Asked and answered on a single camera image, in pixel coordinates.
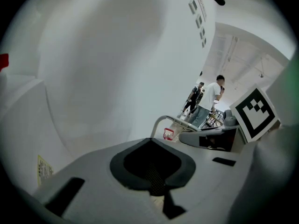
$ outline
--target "person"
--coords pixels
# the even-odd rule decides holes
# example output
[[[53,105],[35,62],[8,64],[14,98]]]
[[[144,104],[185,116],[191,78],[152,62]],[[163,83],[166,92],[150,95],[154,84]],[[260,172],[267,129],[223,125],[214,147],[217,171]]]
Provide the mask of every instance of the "person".
[[[198,85],[198,88],[194,87],[192,92],[190,93],[188,99],[187,99],[187,104],[185,105],[184,109],[182,110],[182,113],[185,112],[185,110],[190,106],[190,111],[195,108],[196,100],[200,94],[201,88],[204,86],[205,83],[200,82]]]
[[[222,75],[217,76],[216,82],[209,84],[205,88],[205,93],[203,94],[198,108],[191,116],[189,123],[199,127],[203,122],[205,122],[206,117],[209,115],[214,100],[220,100],[224,93],[224,89],[221,87],[224,85],[225,79]]]
[[[202,92],[199,94],[197,100],[196,100],[196,105],[199,105],[200,101],[201,101],[201,98],[202,96],[204,95],[205,93],[205,90],[202,90]]]

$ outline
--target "jeans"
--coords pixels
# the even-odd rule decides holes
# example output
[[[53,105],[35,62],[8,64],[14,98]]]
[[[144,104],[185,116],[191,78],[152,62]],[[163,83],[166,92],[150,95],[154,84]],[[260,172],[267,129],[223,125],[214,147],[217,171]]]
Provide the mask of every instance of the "jeans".
[[[196,111],[193,113],[191,118],[189,119],[189,123],[199,127],[203,122],[206,121],[207,116],[209,115],[210,111],[198,106]]]

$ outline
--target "red object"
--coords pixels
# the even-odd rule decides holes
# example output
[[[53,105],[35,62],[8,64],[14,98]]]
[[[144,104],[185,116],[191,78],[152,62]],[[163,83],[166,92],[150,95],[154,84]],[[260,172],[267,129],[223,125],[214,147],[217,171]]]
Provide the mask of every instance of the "red object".
[[[164,139],[165,139],[165,140],[172,140],[172,137],[170,138],[170,137],[167,137],[167,136],[166,136],[166,134],[165,134],[165,133],[166,133],[166,130],[167,130],[167,131],[170,131],[170,132],[172,133],[172,137],[173,137],[173,133],[174,133],[174,131],[173,131],[172,129],[169,129],[169,128],[165,128],[165,129],[164,129],[164,134],[163,134]]]
[[[0,72],[3,68],[7,67],[8,64],[9,64],[8,54],[1,54],[0,55]]]

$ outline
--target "black rectangular slot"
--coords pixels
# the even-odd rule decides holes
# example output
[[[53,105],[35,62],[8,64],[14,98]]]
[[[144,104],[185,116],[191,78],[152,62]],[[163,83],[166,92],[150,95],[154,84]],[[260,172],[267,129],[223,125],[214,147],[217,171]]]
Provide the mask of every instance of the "black rectangular slot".
[[[229,165],[229,166],[234,166],[235,165],[235,162],[236,161],[233,161],[233,160],[229,160],[229,159],[223,159],[223,158],[214,158],[213,159],[214,162],[218,162],[218,163],[222,163],[222,164],[225,164],[225,165]]]
[[[45,208],[61,217],[72,199],[79,192],[84,182],[85,181],[81,178],[71,178],[67,184],[54,195],[50,202],[45,205]]]

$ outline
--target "sticker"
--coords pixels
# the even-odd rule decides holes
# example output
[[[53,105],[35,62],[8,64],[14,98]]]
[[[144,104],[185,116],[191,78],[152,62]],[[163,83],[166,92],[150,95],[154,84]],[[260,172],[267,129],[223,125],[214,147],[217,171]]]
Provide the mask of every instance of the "sticker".
[[[37,157],[37,183],[38,186],[53,175],[54,171],[50,164],[48,164],[41,156]]]
[[[206,9],[205,9],[204,2],[203,2],[203,0],[197,0],[197,1],[199,2],[199,6],[201,9],[202,15],[204,17],[204,20],[206,21]]]
[[[256,141],[278,120],[267,96],[254,85],[230,109],[238,120],[247,142]]]

